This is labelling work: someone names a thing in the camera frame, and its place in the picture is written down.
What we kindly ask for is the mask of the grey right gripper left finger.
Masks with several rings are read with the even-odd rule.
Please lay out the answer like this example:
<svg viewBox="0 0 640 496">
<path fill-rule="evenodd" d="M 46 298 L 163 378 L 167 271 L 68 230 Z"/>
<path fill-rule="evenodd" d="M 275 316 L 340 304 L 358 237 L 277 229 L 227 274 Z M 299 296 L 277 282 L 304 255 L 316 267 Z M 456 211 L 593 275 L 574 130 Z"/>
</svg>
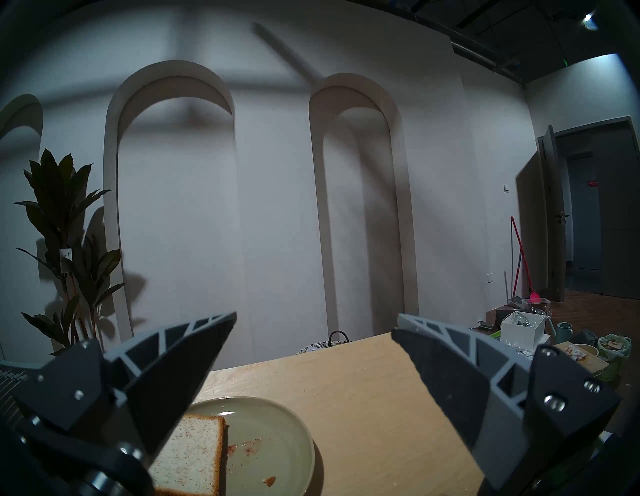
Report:
<svg viewBox="0 0 640 496">
<path fill-rule="evenodd" d="M 75 344 L 13 389 L 18 430 L 54 450 L 121 444 L 150 465 L 200 391 L 236 313 L 145 331 L 103 353 Z"/>
</svg>

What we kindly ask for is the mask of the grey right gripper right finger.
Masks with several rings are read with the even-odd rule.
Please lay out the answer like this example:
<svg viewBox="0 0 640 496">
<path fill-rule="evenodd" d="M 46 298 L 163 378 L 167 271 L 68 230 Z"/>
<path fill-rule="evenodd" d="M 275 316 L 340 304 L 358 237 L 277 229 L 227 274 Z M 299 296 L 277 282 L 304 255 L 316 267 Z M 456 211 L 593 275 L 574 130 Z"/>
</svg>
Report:
<svg viewBox="0 0 640 496">
<path fill-rule="evenodd" d="M 531 360 L 473 329 L 400 313 L 411 359 L 483 474 L 479 490 L 574 490 L 621 397 L 551 345 Z"/>
</svg>

